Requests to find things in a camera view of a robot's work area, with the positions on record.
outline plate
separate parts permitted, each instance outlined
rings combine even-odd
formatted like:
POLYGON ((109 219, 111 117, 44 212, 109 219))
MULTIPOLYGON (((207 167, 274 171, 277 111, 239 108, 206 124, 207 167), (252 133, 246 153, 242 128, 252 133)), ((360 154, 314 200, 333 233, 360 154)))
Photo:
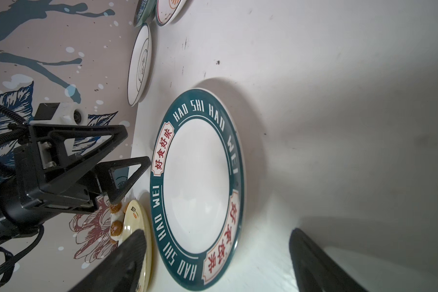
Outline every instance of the plate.
POLYGON ((152 246, 151 246, 151 225, 144 211, 137 200, 132 200, 127 208, 125 219, 123 220, 122 240, 119 244, 127 239, 131 233, 135 230, 141 229, 144 231, 146 237, 146 254, 143 260, 143 268, 140 273, 140 280, 136 287, 136 292, 144 292, 147 289, 149 283, 149 276, 151 275, 151 262, 152 262, 152 246))
POLYGON ((178 15, 186 0, 157 0, 156 19, 157 24, 164 26, 178 15))
POLYGON ((210 91, 195 88, 170 106, 151 167, 154 237, 177 283, 203 290, 226 271, 237 247, 245 166, 232 117, 210 91))
POLYGON ((133 26, 141 26, 154 10, 156 0, 139 0, 134 14, 133 26))
POLYGON ((134 106, 141 97, 147 83, 151 66, 151 31, 147 23, 141 26, 133 47, 128 71, 128 103, 134 106))

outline teal rim plate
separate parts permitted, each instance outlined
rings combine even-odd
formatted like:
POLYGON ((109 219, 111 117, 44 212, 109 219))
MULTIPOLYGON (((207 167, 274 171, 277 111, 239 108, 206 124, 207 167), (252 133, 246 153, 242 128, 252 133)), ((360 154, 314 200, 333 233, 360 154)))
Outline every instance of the teal rim plate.
POLYGON ((244 200, 232 117, 208 90, 182 93, 159 128, 150 178, 154 237, 182 287, 204 290, 222 277, 237 247, 244 200))
POLYGON ((146 19, 154 11, 156 0, 139 0, 134 14, 133 26, 138 27, 146 22, 146 19))

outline red chinese characters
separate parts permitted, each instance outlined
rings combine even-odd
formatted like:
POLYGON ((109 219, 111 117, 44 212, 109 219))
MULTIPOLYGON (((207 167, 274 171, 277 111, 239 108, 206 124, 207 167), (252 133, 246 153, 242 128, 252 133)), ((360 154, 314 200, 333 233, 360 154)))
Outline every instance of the red chinese characters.
POLYGON ((157 155, 159 155, 159 158, 164 157, 164 153, 165 151, 162 151, 161 149, 159 149, 159 151, 157 152, 157 155))
POLYGON ((164 149, 165 149, 165 146, 167 146, 167 141, 165 141, 165 139, 161 137, 161 141, 159 142, 159 144, 160 144, 162 147, 164 147, 164 149))
POLYGON ((175 129, 170 122, 165 122, 159 131, 157 137, 156 148, 153 154, 153 163, 151 171, 155 177, 159 177, 164 172, 165 159, 167 158, 167 152, 169 146, 175 136, 175 129))
POLYGON ((226 250, 226 246, 224 245, 224 239, 222 240, 222 243, 218 246, 218 258, 219 258, 219 265, 220 262, 222 261, 222 258, 224 257, 224 251, 226 250))
POLYGON ((212 273, 212 269, 214 269, 214 267, 216 266, 216 252, 211 254, 208 257, 208 260, 209 260, 209 265, 208 265, 209 272, 212 273))
POLYGON ((237 205, 232 203, 232 210, 230 210, 230 216, 232 217, 232 223, 235 224, 235 218, 237 216, 237 205))
POLYGON ((227 225, 227 231, 224 233, 224 235, 227 237, 226 244, 232 241, 232 228, 229 225, 227 225))
POLYGON ((155 165, 155 167, 157 168, 157 169, 162 169, 162 161, 158 161, 158 160, 156 160, 156 165, 155 165))
POLYGON ((170 132, 169 131, 169 129, 165 129, 164 130, 164 136, 167 138, 167 139, 170 139, 170 136, 172 135, 172 132, 170 132))

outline wall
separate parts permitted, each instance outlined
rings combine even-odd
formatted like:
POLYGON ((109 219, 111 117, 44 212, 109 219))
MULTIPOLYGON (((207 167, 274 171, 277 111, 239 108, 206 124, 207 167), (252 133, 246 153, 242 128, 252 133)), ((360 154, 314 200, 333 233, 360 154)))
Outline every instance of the wall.
MULTIPOLYGON (((0 103, 32 120, 39 103, 75 101, 86 109, 91 125, 127 126, 129 137, 105 160, 129 158, 136 107, 128 105, 127 79, 139 31, 131 24, 136 4, 0 1, 0 103)), ((0 132, 6 131, 7 123, 0 116, 0 132)), ((73 151, 81 153, 96 142, 97 138, 76 142, 73 151)), ((16 146, 3 147, 0 159, 13 165, 11 151, 16 146)), ((92 216, 62 214, 46 222, 41 243, 19 261, 19 269, 0 291, 20 286, 68 290, 114 248, 104 225, 110 224, 107 212, 102 202, 92 216)), ((3 246, 16 254, 31 241, 17 239, 3 246)))

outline cookie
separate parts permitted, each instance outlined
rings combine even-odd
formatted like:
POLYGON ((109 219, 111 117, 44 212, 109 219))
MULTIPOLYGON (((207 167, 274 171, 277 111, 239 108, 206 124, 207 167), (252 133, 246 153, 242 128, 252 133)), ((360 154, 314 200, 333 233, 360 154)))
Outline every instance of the cookie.
POLYGON ((117 237, 120 234, 122 234, 122 230, 123 230, 123 222, 119 220, 114 221, 110 226, 110 236, 117 237))
POLYGON ((110 213, 115 214, 122 208, 122 202, 118 203, 117 205, 109 205, 110 213))

